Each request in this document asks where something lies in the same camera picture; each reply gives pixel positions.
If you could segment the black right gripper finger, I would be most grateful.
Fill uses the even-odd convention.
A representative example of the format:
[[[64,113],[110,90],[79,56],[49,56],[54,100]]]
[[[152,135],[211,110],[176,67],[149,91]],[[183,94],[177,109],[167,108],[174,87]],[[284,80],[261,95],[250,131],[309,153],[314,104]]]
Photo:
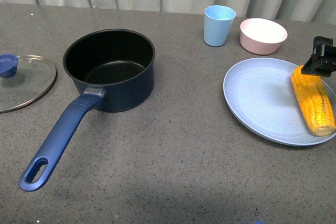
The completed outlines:
[[[330,77],[335,72],[335,46],[333,39],[316,36],[309,60],[301,68],[301,74]]]

